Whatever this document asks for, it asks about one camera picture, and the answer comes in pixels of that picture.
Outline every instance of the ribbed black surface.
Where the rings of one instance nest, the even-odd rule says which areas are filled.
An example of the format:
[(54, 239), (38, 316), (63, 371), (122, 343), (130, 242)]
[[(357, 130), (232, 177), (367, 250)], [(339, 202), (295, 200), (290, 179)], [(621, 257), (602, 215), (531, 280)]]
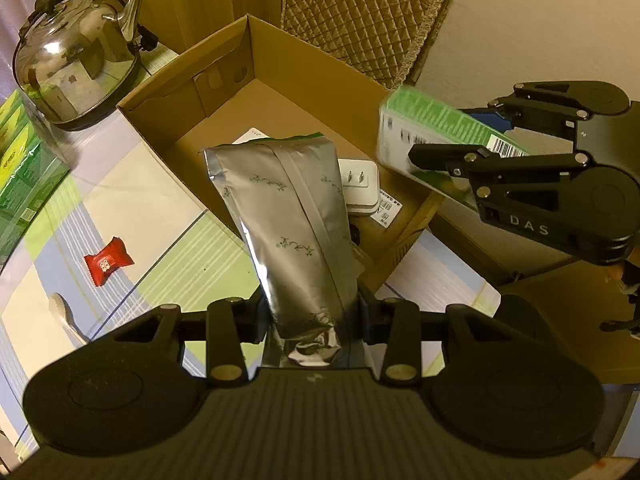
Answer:
[(523, 460), (476, 449), (415, 392), (381, 386), (368, 370), (265, 369), (243, 388), (212, 391), (162, 444), (108, 458), (41, 449), (10, 478), (566, 480), (593, 462), (584, 450)]

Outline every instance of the white power adapter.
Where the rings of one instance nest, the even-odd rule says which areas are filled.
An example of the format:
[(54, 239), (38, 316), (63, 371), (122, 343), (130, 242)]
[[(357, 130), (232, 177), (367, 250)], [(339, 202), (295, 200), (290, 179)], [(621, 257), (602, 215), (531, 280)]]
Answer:
[(380, 206), (380, 176), (372, 160), (339, 158), (342, 194), (347, 213), (372, 215)]

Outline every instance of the open cardboard box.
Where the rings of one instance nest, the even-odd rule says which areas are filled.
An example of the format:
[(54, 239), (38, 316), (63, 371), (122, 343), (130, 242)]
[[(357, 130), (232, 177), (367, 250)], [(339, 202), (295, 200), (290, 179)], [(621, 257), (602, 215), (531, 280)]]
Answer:
[[(180, 180), (237, 233), (210, 183), (202, 150), (255, 127), (270, 137), (321, 132), (340, 158), (374, 158), (378, 107), (387, 90), (347, 64), (253, 16), (245, 16), (178, 56), (118, 106)], [(431, 218), (440, 197), (380, 167), (380, 187), (402, 203), (383, 228), (351, 218), (370, 258), (363, 279), (376, 290)]]

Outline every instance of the kettle spout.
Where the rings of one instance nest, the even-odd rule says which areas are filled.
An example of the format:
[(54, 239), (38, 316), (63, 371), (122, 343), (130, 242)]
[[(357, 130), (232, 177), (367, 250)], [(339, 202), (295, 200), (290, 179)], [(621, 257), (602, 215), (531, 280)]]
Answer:
[(129, 0), (122, 12), (118, 13), (118, 25), (127, 43), (136, 35), (141, 6), (142, 0)]

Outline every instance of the white spoon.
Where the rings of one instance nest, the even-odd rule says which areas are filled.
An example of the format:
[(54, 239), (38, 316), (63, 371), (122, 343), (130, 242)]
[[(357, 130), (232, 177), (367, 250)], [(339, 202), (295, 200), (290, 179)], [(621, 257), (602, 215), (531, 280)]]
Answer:
[(74, 322), (74, 315), (68, 304), (66, 304), (65, 299), (57, 292), (54, 292), (49, 297), (49, 310), (53, 314), (53, 317), (56, 318), (62, 326), (65, 326), (79, 342), (82, 344), (87, 344), (89, 342), (89, 339), (78, 330), (78, 327)]

